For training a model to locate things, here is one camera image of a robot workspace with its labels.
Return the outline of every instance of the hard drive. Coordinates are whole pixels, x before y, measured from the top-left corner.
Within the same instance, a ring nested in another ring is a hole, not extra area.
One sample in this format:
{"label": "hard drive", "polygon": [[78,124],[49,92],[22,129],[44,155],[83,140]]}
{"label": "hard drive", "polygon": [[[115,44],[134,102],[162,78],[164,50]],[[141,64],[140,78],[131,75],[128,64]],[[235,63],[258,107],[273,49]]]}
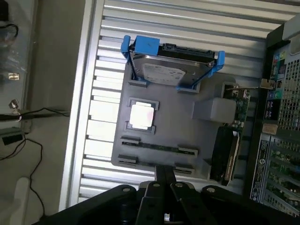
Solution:
{"label": "hard drive", "polygon": [[133,80],[194,89],[205,77],[223,67],[225,53],[160,44],[159,39],[137,36],[129,45],[125,36],[121,51],[132,66]]}

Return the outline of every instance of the black metal arm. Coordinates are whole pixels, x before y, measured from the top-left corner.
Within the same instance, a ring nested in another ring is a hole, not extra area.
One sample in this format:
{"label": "black metal arm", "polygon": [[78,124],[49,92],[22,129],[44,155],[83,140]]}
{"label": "black metal arm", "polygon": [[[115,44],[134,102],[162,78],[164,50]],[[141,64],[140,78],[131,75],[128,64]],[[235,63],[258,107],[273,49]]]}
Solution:
{"label": "black metal arm", "polygon": [[120,185],[72,206],[36,225],[218,225],[300,224],[275,209],[217,186],[199,193],[192,184],[177,182],[173,168],[156,166],[155,181],[142,182],[139,190]]}

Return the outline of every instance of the black mount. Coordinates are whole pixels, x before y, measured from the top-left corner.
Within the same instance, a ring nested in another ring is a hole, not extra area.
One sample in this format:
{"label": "black mount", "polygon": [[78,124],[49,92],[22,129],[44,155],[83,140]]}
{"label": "black mount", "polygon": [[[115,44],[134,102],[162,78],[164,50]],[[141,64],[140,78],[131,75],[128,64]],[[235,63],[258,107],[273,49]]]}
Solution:
{"label": "black mount", "polygon": [[155,181],[142,182],[138,191],[120,185],[36,224],[227,225],[243,221],[264,225],[300,224],[300,218],[217,186],[206,186],[199,193],[192,184],[177,182],[170,166],[156,166]]}

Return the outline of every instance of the screw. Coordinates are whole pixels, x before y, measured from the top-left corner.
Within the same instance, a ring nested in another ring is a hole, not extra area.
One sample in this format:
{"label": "screw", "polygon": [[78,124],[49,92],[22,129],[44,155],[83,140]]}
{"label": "screw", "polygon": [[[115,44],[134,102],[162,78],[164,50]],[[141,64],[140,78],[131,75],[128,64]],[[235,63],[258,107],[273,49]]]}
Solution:
{"label": "screw", "polygon": [[177,183],[177,184],[175,184],[175,186],[178,187],[178,188],[182,188],[182,187],[183,187],[183,184]]}
{"label": "screw", "polygon": [[128,192],[128,191],[130,191],[130,188],[124,188],[123,191]]}
{"label": "screw", "polygon": [[208,192],[214,193],[216,190],[212,187],[209,187],[208,189],[206,189]]}

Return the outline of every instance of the white label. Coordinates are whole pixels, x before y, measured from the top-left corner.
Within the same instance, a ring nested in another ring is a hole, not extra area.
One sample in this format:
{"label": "white label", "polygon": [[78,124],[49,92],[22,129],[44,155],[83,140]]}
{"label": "white label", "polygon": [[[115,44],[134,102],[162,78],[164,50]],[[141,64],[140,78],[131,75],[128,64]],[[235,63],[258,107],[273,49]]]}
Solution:
{"label": "white label", "polygon": [[147,81],[172,86],[178,85],[185,74],[185,72],[180,69],[149,63],[143,64],[143,72],[144,78]]}

